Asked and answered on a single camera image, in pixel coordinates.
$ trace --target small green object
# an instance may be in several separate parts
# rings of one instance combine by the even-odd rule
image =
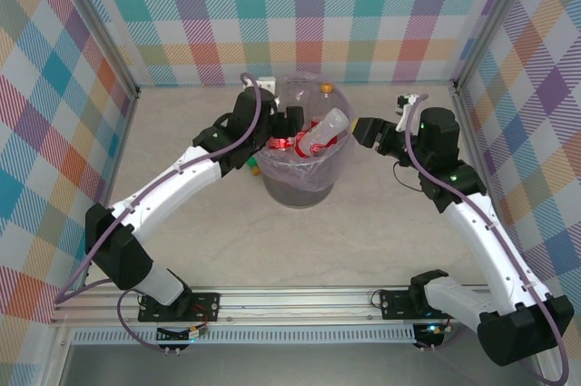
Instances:
[[[251,157],[246,164],[250,166],[252,175],[261,175],[261,169],[259,168],[258,164],[256,163],[256,159]]]
[[[256,163],[256,159],[254,159],[254,156],[251,156],[251,158],[248,161],[246,161],[246,164],[250,166],[250,168],[258,166],[258,164]]]

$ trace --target plaid wallpaper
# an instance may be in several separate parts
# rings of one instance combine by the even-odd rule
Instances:
[[[465,89],[508,232],[575,306],[581,373],[581,0],[517,0]]]
[[[0,0],[0,385],[31,384],[131,97],[71,0]]]
[[[246,70],[310,71],[341,82],[447,81],[473,26],[487,16],[487,0],[94,3],[136,79],[156,85],[237,83]]]
[[[462,49],[462,54],[460,55],[459,60],[456,63],[456,66],[454,67],[454,72],[451,75],[452,80],[458,79],[462,67],[464,66],[468,59],[468,56],[472,52],[472,46],[474,45],[475,41],[478,39],[478,37],[482,33],[482,30],[486,26],[488,18],[490,17],[490,12],[492,11],[493,6],[496,4],[496,2],[497,0],[487,0],[484,7],[482,7],[480,15],[478,16],[478,20],[476,24],[472,27],[470,37],[466,44],[464,45],[464,48]]]

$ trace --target metal corner post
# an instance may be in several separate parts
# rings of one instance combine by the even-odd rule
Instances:
[[[73,0],[75,8],[83,18],[89,32],[94,36],[97,44],[103,50],[103,54],[117,74],[123,89],[135,99],[138,97],[139,86],[132,77],[129,67],[125,63],[121,52],[115,45],[99,12],[93,4],[93,0]]]
[[[486,25],[482,29],[480,36],[476,39],[466,63],[458,75],[456,87],[460,96],[462,95],[463,88],[478,69],[478,66],[487,49],[490,47],[498,28],[504,24],[505,19],[515,2],[516,0],[497,0],[494,3]]]

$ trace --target clear plastic bucket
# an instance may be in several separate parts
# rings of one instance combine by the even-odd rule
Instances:
[[[318,74],[295,74],[277,78],[279,108],[290,105],[302,106],[305,124],[313,118],[324,116],[333,107],[339,108],[350,122],[353,109],[336,85],[324,94],[321,84],[330,83]],[[310,207],[322,202],[353,153],[354,138],[350,130],[338,136],[336,144],[325,148],[320,155],[303,158],[294,148],[285,150],[267,147],[256,153],[262,180],[271,197],[277,202],[294,208]]]

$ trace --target beige floor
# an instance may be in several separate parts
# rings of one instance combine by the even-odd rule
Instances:
[[[391,121],[396,95],[427,92],[451,107],[446,86],[345,85],[356,115]],[[191,139],[233,108],[237,87],[146,88],[133,121],[113,201],[130,195],[182,154]],[[196,194],[166,220],[146,249],[192,285],[406,284],[448,271],[462,283],[482,274],[458,234],[423,194],[400,186],[393,160],[357,146],[330,196],[287,209],[244,169]],[[399,171],[417,184],[417,173]],[[91,272],[90,280],[97,272]]]

